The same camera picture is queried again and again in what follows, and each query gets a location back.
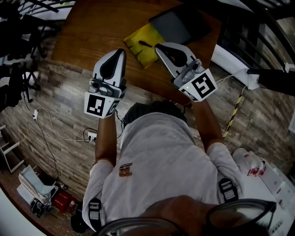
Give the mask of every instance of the floor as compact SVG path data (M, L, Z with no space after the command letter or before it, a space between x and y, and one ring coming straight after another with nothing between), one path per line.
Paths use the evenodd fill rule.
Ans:
M28 104L28 107L32 112L38 107L46 108L51 114L53 126L59 136L83 139L82 132L85 128L97 129L98 125L97 118L84 114L84 92L88 90L92 72L51 61L54 43L55 39L51 39L45 44L47 58L39 63L41 91L30 91L34 101ZM227 76L214 65L210 65L210 70L215 80ZM135 102L150 103L155 96L130 84L127 86L126 96L117 107L120 118ZM243 86L238 81L229 78L208 98L222 131L231 118L242 89ZM239 147L252 150L260 157L276 164L284 173L288 173L295 161L295 135L288 131L294 110L295 97L263 88L254 91L245 89L239 111L224 143L231 152ZM191 110L186 109L185 115L196 144L202 147ZM117 119L116 121L119 136L121 123ZM84 141L59 139L52 132L48 114L44 111L39 112L38 123L55 156L59 180L68 185L76 197L82 200L89 171L94 163L94 145ZM56 178L53 158L24 100L21 100L16 107L6 108L0 114L0 124L6 124L9 135L14 140L20 141L19 150L22 158L34 161L45 172Z
M60 213L57 208L53 207L49 213L45 213L41 218L31 213L29 204L17 192L17 187L20 184L18 175L24 168L25 166L22 165L12 174L6 170L0 171L0 187L8 199L31 223L37 225L39 229L41 228L45 235L80 236L81 234L74 232L70 225L70 218L74 215L74 212ZM83 235L93 235L93 231L87 230Z

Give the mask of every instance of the white wall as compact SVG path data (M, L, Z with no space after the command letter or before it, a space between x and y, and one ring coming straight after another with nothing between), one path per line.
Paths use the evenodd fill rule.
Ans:
M45 236L15 208L1 189L0 206L0 235Z

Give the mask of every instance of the yellow and black tape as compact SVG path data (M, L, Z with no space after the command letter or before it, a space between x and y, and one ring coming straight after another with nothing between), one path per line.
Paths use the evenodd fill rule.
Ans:
M222 136L223 138L225 138L225 137L227 136L227 134L229 133L230 127L231 127L231 125L232 125L232 123L233 123L233 121L234 121L234 118L235 118L236 112L238 111L238 108L239 108L240 102L241 102L241 100L242 100L242 96L243 96L244 88L243 88L243 90L242 90L242 92L241 92L241 94L240 94L240 96L239 96L239 98L238 98L238 101L237 101L237 103L236 103L236 107L235 107L235 109L234 109L234 112L232 113L232 116L231 116L230 122L229 122L229 124L227 125L226 130L225 130L225 132L224 132L224 134L223 134L223 136Z

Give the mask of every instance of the eyeglass frame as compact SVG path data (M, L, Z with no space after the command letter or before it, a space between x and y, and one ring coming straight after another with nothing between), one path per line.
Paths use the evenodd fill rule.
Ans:
M211 221L210 221L210 214L212 214L212 212L215 212L216 210L220 210L220 209L226 209L228 206L234 206L236 204L240 204L240 203L251 203L251 204L258 204L258 205L264 205L265 206L265 210L256 218L250 220L249 222L233 227L233 228L229 228L229 229L221 229L218 227L215 227ZM226 234L232 234L235 231L241 231L245 228L247 228L249 225L256 223L257 221L259 221L261 218L263 218L268 212L271 212L271 219L270 222L267 226L267 229L269 230L270 226L271 226L271 222L272 222L272 218L273 218L273 214L276 210L277 204L273 201L265 201L265 200L259 200L259 199L240 199L240 200L236 200L236 201L232 201L232 202L228 202L228 203L224 203L218 206L213 207L212 209L210 209L207 214L206 214L206 226L205 226L205 230L206 230L206 234L208 235L215 235L215 234L220 234L220 233L226 233ZM153 218L153 217L133 217L133 218L122 218L122 219L117 219L114 220L112 222L107 223L106 225L104 225L101 230L99 232L96 233L97 236L105 236L107 235L108 232L110 231L114 231L117 230L116 228L118 227L118 229L122 228L122 224L126 224L124 225L124 227L128 227L128 226L139 226L139 225L161 225L161 226L173 226L175 227L175 229L178 231L179 234L175 235L173 234L173 236L188 236L188 234L176 223L167 220L167 219L163 219L163 218Z

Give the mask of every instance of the eyeglasses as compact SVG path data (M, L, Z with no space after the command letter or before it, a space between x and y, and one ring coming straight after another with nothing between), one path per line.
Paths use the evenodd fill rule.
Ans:
M224 203L209 210L206 215L204 235L236 235L255 229L269 229L276 203L258 199L242 199ZM107 223L98 236L133 235L186 236L172 221L161 218L123 218Z

